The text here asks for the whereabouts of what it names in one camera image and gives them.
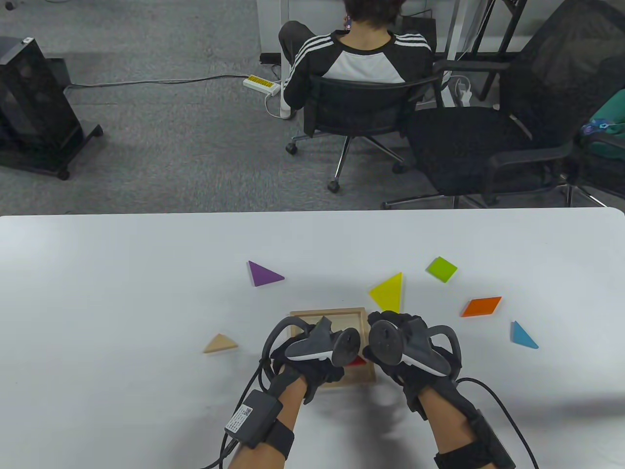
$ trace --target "yellow triangle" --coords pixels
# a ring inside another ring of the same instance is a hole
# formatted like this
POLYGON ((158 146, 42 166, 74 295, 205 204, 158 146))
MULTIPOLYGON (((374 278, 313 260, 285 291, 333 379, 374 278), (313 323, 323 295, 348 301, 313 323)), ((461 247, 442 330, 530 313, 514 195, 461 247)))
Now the yellow triangle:
POLYGON ((401 309, 401 287, 404 274, 398 273, 395 277, 378 285, 369 292, 371 298, 382 308, 383 311, 400 312, 401 309))

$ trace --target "yellow power strip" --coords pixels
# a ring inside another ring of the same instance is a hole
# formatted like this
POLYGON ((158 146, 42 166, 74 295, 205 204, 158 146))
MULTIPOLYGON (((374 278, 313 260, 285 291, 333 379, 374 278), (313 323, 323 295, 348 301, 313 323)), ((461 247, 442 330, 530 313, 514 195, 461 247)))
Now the yellow power strip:
POLYGON ((249 78, 243 80, 243 86, 265 94, 270 94, 271 96, 277 95, 278 91, 280 91, 280 85, 278 83, 265 80, 256 75, 250 75, 249 78))

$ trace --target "office chair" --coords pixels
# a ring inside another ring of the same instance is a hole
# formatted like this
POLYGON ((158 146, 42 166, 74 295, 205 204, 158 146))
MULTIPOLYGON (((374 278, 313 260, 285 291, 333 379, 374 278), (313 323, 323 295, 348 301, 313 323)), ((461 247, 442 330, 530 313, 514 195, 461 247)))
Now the office chair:
POLYGON ((484 207, 498 194, 566 186, 563 164, 581 126, 625 83, 625 0, 565 0, 509 64, 442 61, 434 68, 497 72, 500 110, 414 113, 404 132, 437 193, 382 209, 445 196, 457 207, 472 194, 482 195, 486 205, 477 205, 484 207))
POLYGON ((399 131, 402 122, 413 112, 430 86, 434 87, 435 99, 442 106, 440 77, 429 77, 413 83, 379 84, 340 81, 311 76, 311 90, 304 106, 304 135, 296 135, 286 146, 295 155, 296 142, 325 135, 345 137, 341 157, 334 177, 327 184, 328 190, 337 193, 341 188, 339 178, 349 145, 356 137, 377 147, 393 159, 393 173, 403 173, 404 159, 381 144, 374 137, 399 131))
POLYGON ((600 143, 608 148, 625 153, 625 139, 606 133, 589 135, 579 142, 579 151, 575 152, 574 162, 567 171, 566 206, 573 204, 573 196, 579 194, 593 203, 607 207, 584 187, 599 189, 621 199, 625 199, 625 161, 619 158, 607 158, 593 153, 593 144, 600 143))

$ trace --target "dark pants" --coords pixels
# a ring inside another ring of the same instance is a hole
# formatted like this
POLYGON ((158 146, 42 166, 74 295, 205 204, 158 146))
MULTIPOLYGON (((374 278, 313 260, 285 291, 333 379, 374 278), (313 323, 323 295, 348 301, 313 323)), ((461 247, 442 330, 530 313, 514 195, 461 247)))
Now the dark pants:
POLYGON ((287 21, 277 35, 284 57, 293 66, 297 53, 304 43, 313 38, 314 33, 299 21, 287 21))

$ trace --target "purple triangle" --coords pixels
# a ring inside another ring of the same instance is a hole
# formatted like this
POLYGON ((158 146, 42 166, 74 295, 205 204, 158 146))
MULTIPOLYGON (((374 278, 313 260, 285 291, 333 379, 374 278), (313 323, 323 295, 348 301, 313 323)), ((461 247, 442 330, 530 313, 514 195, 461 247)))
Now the purple triangle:
POLYGON ((272 272, 269 269, 265 269, 265 267, 260 266, 252 261, 247 261, 249 264, 249 269, 252 272, 252 280, 254 281, 254 286, 267 285, 268 283, 279 282, 284 280, 284 277, 280 274, 272 272))

